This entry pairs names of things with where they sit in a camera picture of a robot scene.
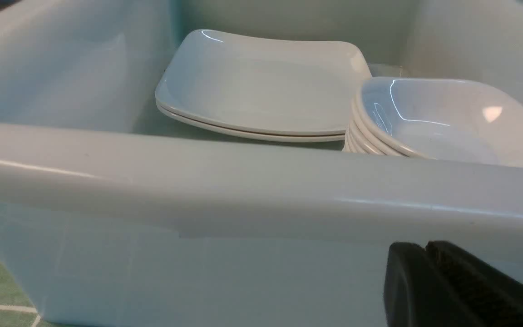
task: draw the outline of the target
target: white plastic bin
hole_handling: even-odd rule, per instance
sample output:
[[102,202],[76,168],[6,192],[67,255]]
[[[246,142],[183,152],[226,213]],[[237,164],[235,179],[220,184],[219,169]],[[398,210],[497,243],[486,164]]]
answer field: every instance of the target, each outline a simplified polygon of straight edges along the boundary
[[22,0],[0,12],[0,260],[44,319],[384,326],[395,241],[451,240],[523,282],[523,169],[238,143],[160,114],[197,28],[350,41],[523,102],[522,0]]

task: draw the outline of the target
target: square plate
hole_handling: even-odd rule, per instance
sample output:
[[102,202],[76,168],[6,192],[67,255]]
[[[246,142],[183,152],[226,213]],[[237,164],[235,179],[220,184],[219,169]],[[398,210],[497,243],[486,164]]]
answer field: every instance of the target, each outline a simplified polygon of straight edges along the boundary
[[355,92],[370,77],[349,43],[197,30],[177,50],[155,97],[161,110],[223,128],[340,135]]

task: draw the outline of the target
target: dishware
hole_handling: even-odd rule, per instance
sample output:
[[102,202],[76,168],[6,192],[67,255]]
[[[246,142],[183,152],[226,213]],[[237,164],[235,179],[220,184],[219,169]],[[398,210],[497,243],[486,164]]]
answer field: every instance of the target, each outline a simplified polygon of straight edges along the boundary
[[162,109],[161,112],[166,114],[169,118],[178,120],[185,124],[195,126],[197,128],[202,128],[210,130],[216,133],[222,133],[235,137],[242,137],[245,139],[259,139],[261,141],[272,141],[272,142],[285,142],[285,143],[320,143],[320,142],[332,142],[332,141],[342,141],[345,136],[342,135],[323,135],[323,136],[285,136],[285,135],[272,135],[272,134],[261,134],[261,133],[251,133],[241,130],[227,129],[220,126],[215,126],[211,124],[206,124],[193,120],[191,118],[183,117],[180,114],[175,114],[168,110]]
[[355,100],[352,101],[352,118],[355,121],[355,124],[358,126],[359,131],[363,134],[363,136],[372,144],[372,146],[376,147],[380,151],[382,151],[386,155],[393,155],[395,157],[404,157],[404,154],[399,153],[395,149],[388,146],[383,141],[380,141],[378,137],[374,136],[368,128],[366,128],[365,123],[361,120],[358,114],[358,109],[356,106]]
[[355,122],[351,121],[350,124],[348,124],[348,130],[351,141],[354,141],[355,144],[360,145],[360,147],[362,147],[367,153],[384,155],[382,151],[377,149],[365,138],[363,133],[360,132],[358,126],[356,126]]
[[376,77],[356,103],[367,129],[409,157],[523,167],[523,105],[490,85]]
[[349,43],[197,30],[177,50],[155,97],[163,112],[220,128],[343,136],[351,99],[369,78],[363,54]]

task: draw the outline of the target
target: grout line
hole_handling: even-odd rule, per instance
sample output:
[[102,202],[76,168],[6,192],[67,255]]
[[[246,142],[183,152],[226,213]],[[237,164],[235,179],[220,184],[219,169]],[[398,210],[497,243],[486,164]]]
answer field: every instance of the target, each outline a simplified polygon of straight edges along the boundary
[[41,318],[42,317],[40,317],[39,315],[37,317],[35,317],[34,323],[31,324],[31,327],[37,327]]
[[0,310],[1,311],[18,311],[18,312],[29,312],[32,314],[37,314],[37,310],[35,308],[30,307],[21,307],[21,306],[3,306],[0,304]]

